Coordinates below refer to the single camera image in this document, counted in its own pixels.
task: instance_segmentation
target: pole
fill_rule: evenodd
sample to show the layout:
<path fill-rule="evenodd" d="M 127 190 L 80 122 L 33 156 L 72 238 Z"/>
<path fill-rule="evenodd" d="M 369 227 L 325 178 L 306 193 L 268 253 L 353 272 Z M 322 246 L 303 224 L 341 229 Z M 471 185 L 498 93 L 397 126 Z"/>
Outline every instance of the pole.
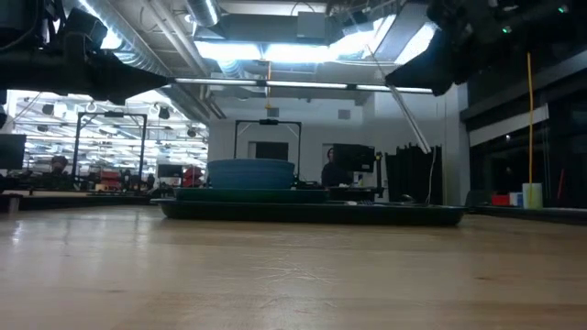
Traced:
<path fill-rule="evenodd" d="M 72 180 L 75 181 L 75 172 L 77 168 L 77 154 L 80 148 L 80 133 L 82 132 L 82 117 L 85 113 L 77 115 L 77 127 L 75 128 L 75 145 L 73 147 L 73 163 L 72 163 Z"/>
<path fill-rule="evenodd" d="M 235 122 L 235 151 L 234 151 L 234 154 L 232 155 L 233 159 L 237 158 L 238 124 L 240 124 L 240 120 L 237 120 Z"/>
<path fill-rule="evenodd" d="M 138 193 L 140 184 L 143 182 L 143 161 L 145 160 L 145 139 L 147 138 L 147 115 L 140 115 L 143 118 L 143 132 L 140 140 L 140 164 L 138 165 Z"/>
<path fill-rule="evenodd" d="M 297 123 L 300 131 L 297 135 L 297 180 L 300 180 L 300 157 L 302 156 L 302 123 Z"/>

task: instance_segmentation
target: ceiling light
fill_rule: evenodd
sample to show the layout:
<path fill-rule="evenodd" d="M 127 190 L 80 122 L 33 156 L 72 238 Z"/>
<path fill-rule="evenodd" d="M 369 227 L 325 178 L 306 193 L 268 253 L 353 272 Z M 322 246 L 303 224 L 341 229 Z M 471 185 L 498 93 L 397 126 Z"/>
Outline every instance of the ceiling light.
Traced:
<path fill-rule="evenodd" d="M 178 78 L 177 83 L 197 83 L 207 85 L 235 85 L 235 86 L 255 86 L 256 81 L 240 79 L 208 79 L 208 78 Z"/>
<path fill-rule="evenodd" d="M 415 87 L 396 87 L 397 92 L 409 93 L 409 94 L 431 94 L 432 90 L 427 88 L 415 88 Z"/>
<path fill-rule="evenodd" d="M 171 116 L 171 114 L 169 113 L 169 107 L 168 106 L 161 106 L 159 108 L 159 118 L 167 120 L 169 119 Z"/>
<path fill-rule="evenodd" d="M 260 51 L 257 45 L 251 43 L 224 43 L 196 41 L 200 55 L 206 59 L 217 61 L 258 60 Z"/>
<path fill-rule="evenodd" d="M 357 91 L 365 92 L 389 92 L 389 87 L 380 85 L 357 85 Z M 398 92 L 409 94 L 431 94 L 432 90 L 426 88 L 398 87 Z"/>
<path fill-rule="evenodd" d="M 94 113 L 97 108 L 98 107 L 96 106 L 96 104 L 94 104 L 94 101 L 92 101 L 91 103 L 85 106 L 85 111 L 89 113 Z"/>
<path fill-rule="evenodd" d="M 187 136 L 190 138 L 195 138 L 195 136 L 197 135 L 197 132 L 195 131 L 195 128 L 190 127 L 187 130 Z"/>
<path fill-rule="evenodd" d="M 426 23 L 407 43 L 400 56 L 394 61 L 397 64 L 406 64 L 414 57 L 420 55 L 428 48 L 434 33 L 435 26 L 432 23 Z"/>
<path fill-rule="evenodd" d="M 346 89 L 345 83 L 328 83 L 328 82 L 276 82 L 267 81 L 270 87 L 304 87 L 304 88 L 325 88 L 325 89 Z"/>
<path fill-rule="evenodd" d="M 47 116 L 53 116 L 53 113 L 55 112 L 55 105 L 54 104 L 44 104 L 41 112 L 43 113 L 43 115 L 47 115 Z"/>
<path fill-rule="evenodd" d="M 271 44 L 265 52 L 265 60 L 289 63 L 322 63 L 336 58 L 327 46 Z"/>
<path fill-rule="evenodd" d="M 380 85 L 357 85 L 357 91 L 389 92 L 389 87 Z"/>

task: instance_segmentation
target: blue container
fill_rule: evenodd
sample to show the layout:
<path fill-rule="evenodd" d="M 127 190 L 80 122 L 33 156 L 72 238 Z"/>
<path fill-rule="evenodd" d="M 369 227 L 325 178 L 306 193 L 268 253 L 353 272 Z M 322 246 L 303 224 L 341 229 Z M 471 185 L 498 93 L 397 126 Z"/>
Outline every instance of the blue container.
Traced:
<path fill-rule="evenodd" d="M 217 189 L 290 189 L 294 168 L 284 160 L 225 159 L 210 161 L 208 175 Z"/>

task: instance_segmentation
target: yellow pole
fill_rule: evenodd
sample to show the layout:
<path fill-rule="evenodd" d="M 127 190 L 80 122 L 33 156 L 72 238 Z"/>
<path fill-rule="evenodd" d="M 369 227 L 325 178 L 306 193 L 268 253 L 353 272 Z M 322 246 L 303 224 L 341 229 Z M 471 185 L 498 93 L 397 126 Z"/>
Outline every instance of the yellow pole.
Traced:
<path fill-rule="evenodd" d="M 532 55 L 530 52 L 527 53 L 527 63 L 528 63 L 528 89 L 530 94 L 530 143 L 528 147 L 529 153 L 529 183 L 530 183 L 530 191 L 528 192 L 528 207 L 532 207 L 532 169 L 534 168 L 534 86 L 532 84 Z"/>

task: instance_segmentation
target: monitor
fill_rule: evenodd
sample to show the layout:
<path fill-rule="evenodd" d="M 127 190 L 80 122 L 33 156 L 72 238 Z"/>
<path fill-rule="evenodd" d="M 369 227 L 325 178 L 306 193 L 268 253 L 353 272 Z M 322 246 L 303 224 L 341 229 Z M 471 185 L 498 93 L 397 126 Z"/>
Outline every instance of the monitor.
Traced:
<path fill-rule="evenodd" d="M 0 170 L 22 170 L 26 135 L 0 134 Z"/>
<path fill-rule="evenodd" d="M 157 168 L 158 178 L 182 178 L 183 165 L 161 164 Z"/>
<path fill-rule="evenodd" d="M 334 162 L 344 171 L 373 173 L 375 147 L 335 144 Z"/>

